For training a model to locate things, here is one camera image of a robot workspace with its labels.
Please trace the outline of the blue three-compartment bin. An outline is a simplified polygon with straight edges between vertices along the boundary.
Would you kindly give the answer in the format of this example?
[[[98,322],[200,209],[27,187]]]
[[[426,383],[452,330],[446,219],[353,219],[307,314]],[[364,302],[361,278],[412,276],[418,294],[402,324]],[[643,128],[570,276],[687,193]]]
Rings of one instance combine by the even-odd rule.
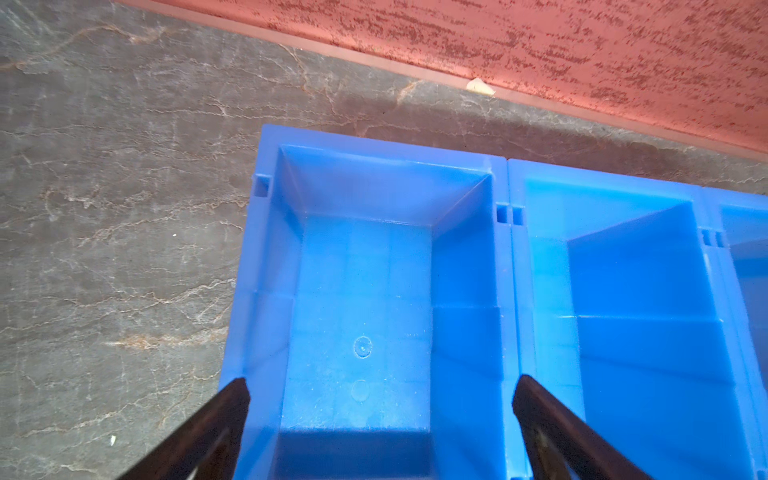
[[[655,479],[767,475],[767,199],[267,125],[238,479],[528,479],[535,378]]]

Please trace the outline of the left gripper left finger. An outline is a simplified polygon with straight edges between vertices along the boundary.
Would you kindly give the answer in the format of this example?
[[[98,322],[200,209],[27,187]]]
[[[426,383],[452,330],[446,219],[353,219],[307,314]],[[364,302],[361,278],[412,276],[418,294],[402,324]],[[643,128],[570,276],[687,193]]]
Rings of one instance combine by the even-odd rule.
[[[249,404],[246,380],[234,379],[121,477],[231,479]]]

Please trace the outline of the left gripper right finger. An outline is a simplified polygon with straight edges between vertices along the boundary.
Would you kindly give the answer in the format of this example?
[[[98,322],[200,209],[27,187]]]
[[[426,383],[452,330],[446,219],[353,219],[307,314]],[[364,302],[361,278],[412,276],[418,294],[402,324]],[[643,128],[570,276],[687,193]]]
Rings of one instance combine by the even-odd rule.
[[[535,479],[647,479],[533,377],[522,375],[512,400]]]

